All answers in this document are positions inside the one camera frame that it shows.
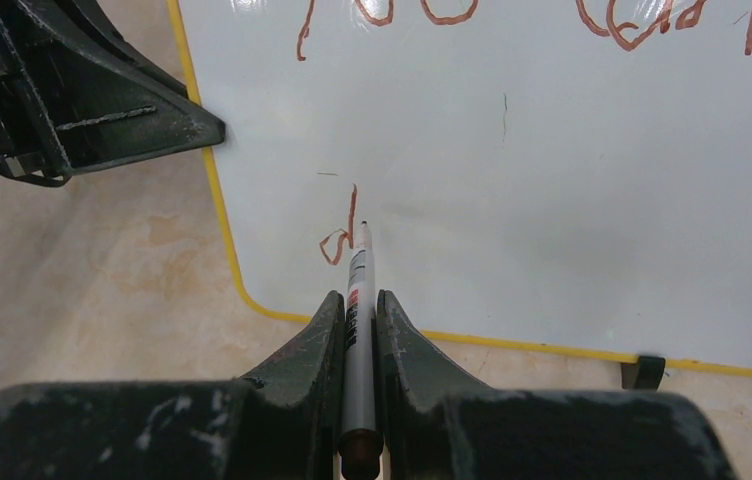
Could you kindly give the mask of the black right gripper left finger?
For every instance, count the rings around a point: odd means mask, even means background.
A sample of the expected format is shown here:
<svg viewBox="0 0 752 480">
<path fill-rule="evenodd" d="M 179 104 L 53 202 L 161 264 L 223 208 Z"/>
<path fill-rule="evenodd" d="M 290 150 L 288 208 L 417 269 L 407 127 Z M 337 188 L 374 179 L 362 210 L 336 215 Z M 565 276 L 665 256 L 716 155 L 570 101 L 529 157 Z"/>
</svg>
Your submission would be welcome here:
<svg viewBox="0 0 752 480">
<path fill-rule="evenodd" d="M 337 478 L 343 307 L 232 379 L 1 390 L 0 479 Z"/>
</svg>

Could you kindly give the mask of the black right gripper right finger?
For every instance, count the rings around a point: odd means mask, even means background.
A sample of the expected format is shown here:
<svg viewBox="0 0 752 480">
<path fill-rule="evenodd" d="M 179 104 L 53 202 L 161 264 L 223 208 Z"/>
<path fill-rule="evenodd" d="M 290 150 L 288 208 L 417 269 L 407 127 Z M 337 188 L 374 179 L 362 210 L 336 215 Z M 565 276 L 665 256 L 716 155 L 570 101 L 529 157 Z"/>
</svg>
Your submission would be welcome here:
<svg viewBox="0 0 752 480">
<path fill-rule="evenodd" d="M 391 479 L 733 479 L 706 416 L 650 391 L 502 390 L 381 291 L 375 322 Z"/>
</svg>

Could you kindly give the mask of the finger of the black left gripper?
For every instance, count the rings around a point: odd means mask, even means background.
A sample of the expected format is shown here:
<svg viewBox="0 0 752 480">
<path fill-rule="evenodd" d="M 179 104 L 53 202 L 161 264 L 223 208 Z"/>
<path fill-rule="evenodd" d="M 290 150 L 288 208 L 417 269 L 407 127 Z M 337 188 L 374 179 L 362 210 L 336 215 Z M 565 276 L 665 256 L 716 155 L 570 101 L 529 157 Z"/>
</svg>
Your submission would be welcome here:
<svg viewBox="0 0 752 480">
<path fill-rule="evenodd" d="M 0 1 L 1 176 L 59 187 L 225 136 L 97 2 Z"/>
</svg>

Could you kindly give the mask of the white marker pen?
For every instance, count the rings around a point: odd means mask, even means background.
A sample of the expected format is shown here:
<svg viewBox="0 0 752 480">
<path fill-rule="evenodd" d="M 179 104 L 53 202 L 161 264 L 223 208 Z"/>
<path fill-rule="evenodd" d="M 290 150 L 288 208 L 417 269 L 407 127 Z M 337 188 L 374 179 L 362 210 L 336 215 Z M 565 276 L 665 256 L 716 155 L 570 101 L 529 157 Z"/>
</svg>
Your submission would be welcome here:
<svg viewBox="0 0 752 480">
<path fill-rule="evenodd" d="M 372 235 L 368 223 L 363 221 L 354 233 L 345 311 L 338 453 L 346 479 L 375 479 L 381 469 L 383 439 L 377 425 L 372 331 L 375 317 Z"/>
</svg>

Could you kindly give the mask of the yellow framed whiteboard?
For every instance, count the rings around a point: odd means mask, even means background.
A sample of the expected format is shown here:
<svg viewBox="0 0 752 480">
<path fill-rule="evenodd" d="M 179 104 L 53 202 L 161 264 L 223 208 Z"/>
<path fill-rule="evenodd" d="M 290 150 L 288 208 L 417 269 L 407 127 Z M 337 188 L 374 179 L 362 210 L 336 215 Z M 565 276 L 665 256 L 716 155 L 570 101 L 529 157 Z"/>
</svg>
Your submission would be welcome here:
<svg viewBox="0 0 752 480">
<path fill-rule="evenodd" d="M 172 1 L 236 288 L 752 376 L 752 1 Z"/>
</svg>

